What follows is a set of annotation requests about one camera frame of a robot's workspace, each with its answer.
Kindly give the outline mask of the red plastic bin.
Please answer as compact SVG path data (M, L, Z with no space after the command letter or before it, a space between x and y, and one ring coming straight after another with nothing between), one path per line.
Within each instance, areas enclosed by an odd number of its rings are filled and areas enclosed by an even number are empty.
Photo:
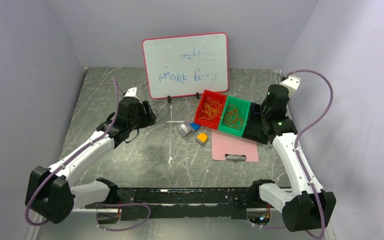
M194 123L217 130L227 97L222 93L204 90L195 112Z

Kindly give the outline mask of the green plastic bin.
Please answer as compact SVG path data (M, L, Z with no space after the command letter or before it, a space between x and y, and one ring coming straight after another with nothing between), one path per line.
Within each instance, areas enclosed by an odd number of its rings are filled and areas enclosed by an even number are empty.
M228 96L218 131L242 137L250 111L251 102L234 96Z

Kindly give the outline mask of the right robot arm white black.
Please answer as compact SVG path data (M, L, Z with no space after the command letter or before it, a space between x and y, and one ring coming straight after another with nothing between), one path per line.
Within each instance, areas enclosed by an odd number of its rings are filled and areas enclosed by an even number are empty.
M255 182L258 188L250 193L249 199L255 207L268 203L278 210L290 232L324 231L337 200L332 191L325 190L310 168L295 124L286 115L289 99L285 86L269 86L262 104L262 129L282 160L291 191L283 190L272 180L259 180Z

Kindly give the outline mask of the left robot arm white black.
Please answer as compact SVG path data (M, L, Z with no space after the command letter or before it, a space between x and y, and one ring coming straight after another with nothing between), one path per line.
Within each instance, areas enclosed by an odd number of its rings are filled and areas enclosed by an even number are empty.
M154 125L156 118L148 101L124 96L118 101L116 111L75 151L49 167L37 166L31 171L25 197L25 221L35 227L48 222L58 224L72 210L90 204L118 207L121 202L115 183L105 178L80 186L74 183L94 161L126 143L131 132Z

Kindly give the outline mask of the black plastic bin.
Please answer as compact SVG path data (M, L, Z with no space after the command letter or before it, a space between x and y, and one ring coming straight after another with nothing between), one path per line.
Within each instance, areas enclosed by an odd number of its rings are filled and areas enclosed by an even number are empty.
M266 145L269 139L262 128L262 112L261 104L251 102L242 137Z

